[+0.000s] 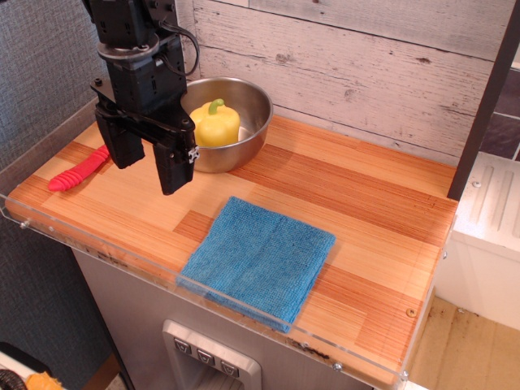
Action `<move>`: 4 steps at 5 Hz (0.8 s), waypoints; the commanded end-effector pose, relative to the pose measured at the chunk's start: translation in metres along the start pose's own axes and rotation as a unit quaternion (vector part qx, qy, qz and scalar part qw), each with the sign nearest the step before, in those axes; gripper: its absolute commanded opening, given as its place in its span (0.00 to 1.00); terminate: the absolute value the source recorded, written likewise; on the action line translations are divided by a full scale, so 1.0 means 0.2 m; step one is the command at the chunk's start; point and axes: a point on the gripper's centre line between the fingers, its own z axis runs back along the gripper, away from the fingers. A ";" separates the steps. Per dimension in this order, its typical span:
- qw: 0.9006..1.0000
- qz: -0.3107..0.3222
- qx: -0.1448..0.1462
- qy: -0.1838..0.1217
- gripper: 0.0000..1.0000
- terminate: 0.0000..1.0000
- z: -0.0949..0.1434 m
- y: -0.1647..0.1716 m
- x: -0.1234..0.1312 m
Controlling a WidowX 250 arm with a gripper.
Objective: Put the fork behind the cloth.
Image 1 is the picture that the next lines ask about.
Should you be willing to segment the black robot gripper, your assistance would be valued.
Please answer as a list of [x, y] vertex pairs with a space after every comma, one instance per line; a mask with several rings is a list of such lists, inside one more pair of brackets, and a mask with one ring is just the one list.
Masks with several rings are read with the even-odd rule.
[[161, 190], [172, 195], [193, 179], [200, 157], [194, 123], [181, 106], [187, 77], [180, 34], [103, 34], [97, 44], [109, 80], [96, 81], [97, 125], [119, 169], [154, 144]]

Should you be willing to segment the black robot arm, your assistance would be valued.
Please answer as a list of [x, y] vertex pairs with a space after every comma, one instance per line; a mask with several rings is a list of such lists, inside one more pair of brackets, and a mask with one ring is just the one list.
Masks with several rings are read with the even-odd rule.
[[196, 37], [178, 25], [173, 1], [86, 1], [96, 27], [97, 52], [109, 80], [95, 80], [97, 125], [115, 165], [124, 169], [154, 149], [162, 192], [193, 178], [199, 156], [195, 124], [181, 105], [190, 74], [181, 39]]

